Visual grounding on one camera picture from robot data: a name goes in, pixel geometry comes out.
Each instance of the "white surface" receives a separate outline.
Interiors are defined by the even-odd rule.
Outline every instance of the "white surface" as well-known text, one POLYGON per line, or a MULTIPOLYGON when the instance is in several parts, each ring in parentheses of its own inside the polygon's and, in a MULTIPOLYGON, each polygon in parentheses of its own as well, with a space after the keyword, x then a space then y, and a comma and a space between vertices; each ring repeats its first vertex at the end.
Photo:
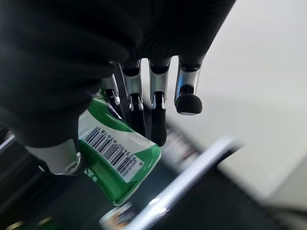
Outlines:
MULTIPOLYGON (((203 62, 200 115, 176 113, 176 57, 170 67, 167 116, 204 148, 223 134, 245 141, 221 168, 260 201, 273 202, 307 153, 306 8, 304 0, 235 3, 203 62)), ((148 101, 144 60, 142 80, 148 101)))

